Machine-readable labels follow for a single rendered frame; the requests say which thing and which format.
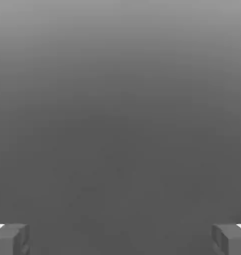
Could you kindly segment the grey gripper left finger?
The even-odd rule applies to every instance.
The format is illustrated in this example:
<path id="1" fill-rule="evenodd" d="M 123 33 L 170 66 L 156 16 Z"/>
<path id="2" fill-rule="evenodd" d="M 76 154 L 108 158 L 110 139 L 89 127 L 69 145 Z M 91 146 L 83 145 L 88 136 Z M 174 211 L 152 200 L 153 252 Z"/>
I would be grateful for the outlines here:
<path id="1" fill-rule="evenodd" d="M 30 255 L 28 224 L 0 224 L 0 255 Z"/>

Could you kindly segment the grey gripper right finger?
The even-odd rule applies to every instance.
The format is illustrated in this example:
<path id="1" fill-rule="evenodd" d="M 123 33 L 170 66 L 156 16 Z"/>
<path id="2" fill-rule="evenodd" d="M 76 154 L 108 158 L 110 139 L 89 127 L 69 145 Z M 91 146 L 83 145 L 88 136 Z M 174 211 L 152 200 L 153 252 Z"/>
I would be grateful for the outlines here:
<path id="1" fill-rule="evenodd" d="M 213 224 L 211 237 L 216 255 L 241 255 L 241 224 Z"/>

